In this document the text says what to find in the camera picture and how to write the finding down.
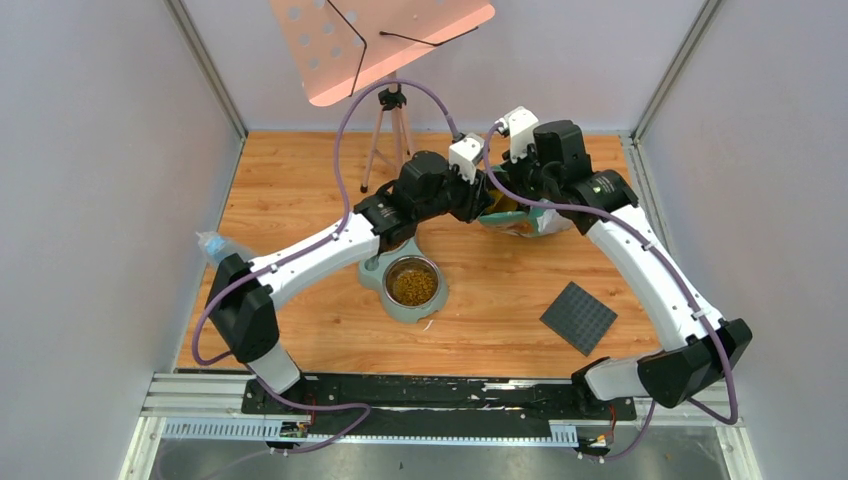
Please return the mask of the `green dog food bag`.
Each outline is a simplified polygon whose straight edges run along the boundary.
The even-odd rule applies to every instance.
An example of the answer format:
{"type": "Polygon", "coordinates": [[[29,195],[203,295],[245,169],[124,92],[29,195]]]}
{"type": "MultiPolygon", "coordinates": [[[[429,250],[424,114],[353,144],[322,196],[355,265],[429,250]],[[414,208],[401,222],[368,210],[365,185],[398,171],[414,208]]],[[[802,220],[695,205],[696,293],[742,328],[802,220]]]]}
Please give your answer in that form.
{"type": "MultiPolygon", "coordinates": [[[[489,183],[490,192],[500,191],[490,179],[489,183]]],[[[493,215],[486,215],[484,213],[477,221],[485,228],[524,238],[554,235],[571,230],[574,227],[574,223],[571,220],[562,217],[554,210],[527,206],[520,203],[518,205],[520,209],[517,211],[493,215]]]]}

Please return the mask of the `yellow plastic scoop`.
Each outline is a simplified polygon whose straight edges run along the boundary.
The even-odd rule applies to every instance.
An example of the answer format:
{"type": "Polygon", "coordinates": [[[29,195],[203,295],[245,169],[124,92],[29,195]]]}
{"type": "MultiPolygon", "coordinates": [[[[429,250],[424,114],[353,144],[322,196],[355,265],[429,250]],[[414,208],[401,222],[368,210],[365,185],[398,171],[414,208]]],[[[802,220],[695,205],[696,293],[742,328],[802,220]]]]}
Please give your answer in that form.
{"type": "Polygon", "coordinates": [[[513,212],[520,209],[518,203],[500,191],[491,191],[492,204],[485,210],[486,215],[513,212]]]}

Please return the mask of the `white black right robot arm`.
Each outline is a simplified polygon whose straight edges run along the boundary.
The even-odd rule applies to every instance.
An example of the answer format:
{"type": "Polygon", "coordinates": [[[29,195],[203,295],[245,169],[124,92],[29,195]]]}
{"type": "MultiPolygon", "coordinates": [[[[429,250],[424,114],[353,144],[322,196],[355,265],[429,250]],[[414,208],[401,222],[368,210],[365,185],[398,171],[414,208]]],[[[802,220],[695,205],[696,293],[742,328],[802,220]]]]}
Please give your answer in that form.
{"type": "Polygon", "coordinates": [[[638,298],[661,345],[656,353],[606,358],[579,370],[580,383],[570,392],[575,411],[596,417],[619,397],[675,408],[718,381],[736,409],[732,370],[752,331],[743,319],[726,318],[685,277],[627,180],[593,168],[582,131],[570,120],[502,118],[497,131],[509,141],[498,178],[509,197],[554,208],[597,246],[638,298]]]}

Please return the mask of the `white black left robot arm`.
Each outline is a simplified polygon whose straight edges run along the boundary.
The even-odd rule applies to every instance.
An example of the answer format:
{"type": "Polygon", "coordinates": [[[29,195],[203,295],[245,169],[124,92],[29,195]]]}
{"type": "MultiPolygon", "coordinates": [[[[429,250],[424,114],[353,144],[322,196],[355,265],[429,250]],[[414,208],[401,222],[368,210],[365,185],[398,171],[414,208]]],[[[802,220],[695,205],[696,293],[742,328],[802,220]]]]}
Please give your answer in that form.
{"type": "Polygon", "coordinates": [[[306,400],[301,372],[281,346],[276,312],[306,287],[348,265],[401,247],[418,226],[450,214],[471,223],[491,204],[479,153],[442,156],[419,151],[398,177],[323,231],[276,253],[219,265],[204,310],[230,354],[268,387],[283,413],[306,400]]]}

